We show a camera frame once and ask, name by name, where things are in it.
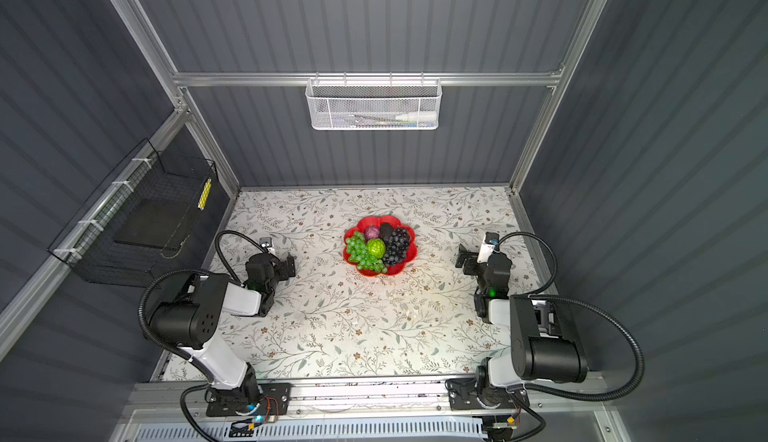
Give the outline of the green grape bunch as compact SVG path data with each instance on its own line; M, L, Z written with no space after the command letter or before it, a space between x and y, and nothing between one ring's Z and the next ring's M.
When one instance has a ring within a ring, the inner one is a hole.
M384 274L387 266L381 259L372 258L367 251L364 233L355 231L345 239L345 251L347 261L357 267L358 271L373 274Z

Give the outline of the dark purple grape bunch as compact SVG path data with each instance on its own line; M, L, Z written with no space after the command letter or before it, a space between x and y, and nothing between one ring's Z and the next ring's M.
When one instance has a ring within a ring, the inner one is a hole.
M387 267L396 266L405 261L410 247L411 237L404 227L394 229L385 241L385 254L382 261Z

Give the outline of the green custard apple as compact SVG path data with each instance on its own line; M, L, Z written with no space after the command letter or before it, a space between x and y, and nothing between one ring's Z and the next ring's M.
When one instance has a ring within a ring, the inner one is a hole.
M386 244L380 238L368 240L366 243L368 254L375 259L381 259L387 250Z

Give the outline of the black avocado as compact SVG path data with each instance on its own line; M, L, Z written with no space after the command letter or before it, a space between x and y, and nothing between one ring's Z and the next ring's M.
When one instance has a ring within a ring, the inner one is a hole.
M387 242L390 240L393 231L394 231L394 228L391 224L387 222L382 222L379 227L379 238L382 241Z

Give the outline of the purple fig fruit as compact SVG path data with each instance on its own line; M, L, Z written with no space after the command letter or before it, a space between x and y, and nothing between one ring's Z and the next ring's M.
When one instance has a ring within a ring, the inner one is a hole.
M380 237L380 228L378 226L369 226L365 232L364 236L366 240L372 240Z

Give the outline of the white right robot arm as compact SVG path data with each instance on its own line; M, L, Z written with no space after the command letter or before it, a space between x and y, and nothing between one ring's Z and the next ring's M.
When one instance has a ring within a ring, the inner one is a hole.
M485 243L477 252L460 245L455 266L476 278L475 312L483 322L507 328L509 351L488 357L477 368L469 393L484 407L498 407L507 393L523 394L524 382L581 383L586 355L567 304L537 294L509 293L512 262Z

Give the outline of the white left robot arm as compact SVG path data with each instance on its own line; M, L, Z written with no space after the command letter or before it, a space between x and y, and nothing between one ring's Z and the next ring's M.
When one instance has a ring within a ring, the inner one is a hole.
M218 332L221 315L264 317L277 284L296 275L295 258L266 252L246 262L246 285L227 273L178 269L156 278L138 306L145 338L191 363L206 379L207 415L287 413L292 385L261 383L253 366Z

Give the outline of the red flower-shaped fruit bowl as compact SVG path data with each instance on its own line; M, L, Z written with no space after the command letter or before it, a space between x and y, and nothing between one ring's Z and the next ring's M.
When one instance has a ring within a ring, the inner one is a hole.
M343 259L363 276L394 276L417 254L414 230L395 216L368 216L344 237Z

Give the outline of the yellow tag on basket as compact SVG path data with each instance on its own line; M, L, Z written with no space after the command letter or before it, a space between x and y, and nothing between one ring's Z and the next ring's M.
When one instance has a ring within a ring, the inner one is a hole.
M202 186L202 189L200 191L200 195L199 195L199 198L198 198L198 202L197 202L197 209L198 210L203 211L205 209L206 204L207 204L207 200L208 200L209 195L210 195L211 188L212 188L212 179L211 178L207 178L205 183Z

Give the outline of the black pad in basket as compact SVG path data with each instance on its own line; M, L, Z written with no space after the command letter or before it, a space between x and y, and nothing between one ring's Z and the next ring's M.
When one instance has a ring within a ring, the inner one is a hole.
M175 252L186 240L196 215L197 210L185 202L144 199L117 230L114 241Z

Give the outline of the white marker in basket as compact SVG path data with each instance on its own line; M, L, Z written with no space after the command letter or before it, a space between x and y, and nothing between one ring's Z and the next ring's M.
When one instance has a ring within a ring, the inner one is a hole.
M438 121L438 113L436 111L417 111L407 112L395 115L392 119L392 123L405 124L411 126L428 126L434 125Z

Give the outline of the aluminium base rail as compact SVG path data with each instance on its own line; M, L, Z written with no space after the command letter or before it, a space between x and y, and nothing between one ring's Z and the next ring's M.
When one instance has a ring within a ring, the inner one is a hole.
M546 426L539 441L627 441L607 402L523 388L478 395L471 376L267 380L251 406L194 382L137 385L113 441L503 441Z

